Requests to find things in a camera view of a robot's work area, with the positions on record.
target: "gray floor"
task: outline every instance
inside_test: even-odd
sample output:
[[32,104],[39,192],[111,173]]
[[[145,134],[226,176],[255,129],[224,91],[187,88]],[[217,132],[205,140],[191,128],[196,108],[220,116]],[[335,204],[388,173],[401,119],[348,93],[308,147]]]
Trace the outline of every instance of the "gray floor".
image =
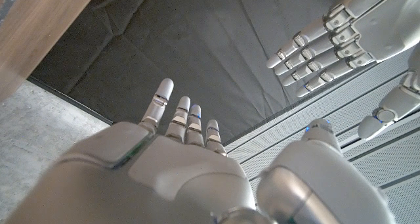
[[108,125],[32,83],[0,103],[0,223],[45,169]]

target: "wooden panel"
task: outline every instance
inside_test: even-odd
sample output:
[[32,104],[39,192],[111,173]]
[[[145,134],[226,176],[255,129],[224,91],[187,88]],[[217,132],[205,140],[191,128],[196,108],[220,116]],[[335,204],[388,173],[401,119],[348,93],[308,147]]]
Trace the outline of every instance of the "wooden panel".
[[90,0],[16,0],[0,26],[0,101],[14,93]]

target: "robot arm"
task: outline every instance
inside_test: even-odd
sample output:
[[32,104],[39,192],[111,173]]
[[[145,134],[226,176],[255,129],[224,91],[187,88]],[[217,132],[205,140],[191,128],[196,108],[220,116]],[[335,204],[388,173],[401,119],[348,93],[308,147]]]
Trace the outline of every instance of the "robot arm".
[[371,139],[386,127],[407,116],[420,107],[420,44],[409,59],[409,69],[400,85],[395,87],[379,103],[372,116],[360,122],[358,134],[362,139]]
[[298,32],[268,62],[290,85],[324,69],[297,91],[303,97],[372,62],[382,62],[420,40],[420,0],[341,0]]
[[162,81],[139,125],[117,123],[69,149],[7,223],[393,223],[322,119],[261,174],[264,215],[256,211],[215,120],[203,139],[200,106],[181,98],[165,136],[156,135],[172,88]]

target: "fingertip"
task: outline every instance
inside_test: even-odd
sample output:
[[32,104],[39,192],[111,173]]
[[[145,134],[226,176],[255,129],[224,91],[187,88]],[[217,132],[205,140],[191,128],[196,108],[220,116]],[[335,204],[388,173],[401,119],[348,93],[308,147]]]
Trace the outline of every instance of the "fingertip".
[[209,128],[213,128],[213,129],[219,131],[219,125],[218,125],[217,121],[214,120],[214,119],[209,120],[209,122],[207,123],[207,129],[209,129]]
[[291,85],[292,83],[295,83],[295,82],[296,82],[296,80],[292,77],[292,75],[289,75],[282,80],[282,84],[284,86],[289,86],[289,85]]
[[307,95],[308,93],[310,93],[310,91],[306,87],[302,86],[297,90],[296,96],[297,97],[303,97],[303,96]]
[[201,107],[196,104],[192,105],[190,109],[190,114],[195,115],[198,118],[201,118]]
[[191,100],[187,96],[183,96],[178,103],[178,108],[181,108],[185,111],[189,111],[190,109]]
[[286,73],[289,69],[286,67],[285,64],[279,64],[274,68],[274,73],[278,76]]
[[162,80],[160,83],[156,95],[159,95],[159,97],[163,97],[166,100],[169,100],[169,97],[171,96],[172,90],[173,90],[173,81],[169,78],[166,78]]
[[384,125],[373,116],[366,116],[359,124],[357,134],[361,139],[370,140],[382,131]]
[[273,55],[267,60],[266,66],[268,69],[271,69],[275,67],[276,65],[278,65],[281,61],[282,60],[280,59],[278,55]]

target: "dark gray fabric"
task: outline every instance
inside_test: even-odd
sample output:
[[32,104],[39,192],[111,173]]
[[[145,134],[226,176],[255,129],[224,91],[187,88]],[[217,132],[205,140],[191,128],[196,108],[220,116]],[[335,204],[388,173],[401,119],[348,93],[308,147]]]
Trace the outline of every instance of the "dark gray fabric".
[[163,78],[227,141],[297,101],[265,67],[336,0],[92,0],[33,76],[118,122],[138,122]]

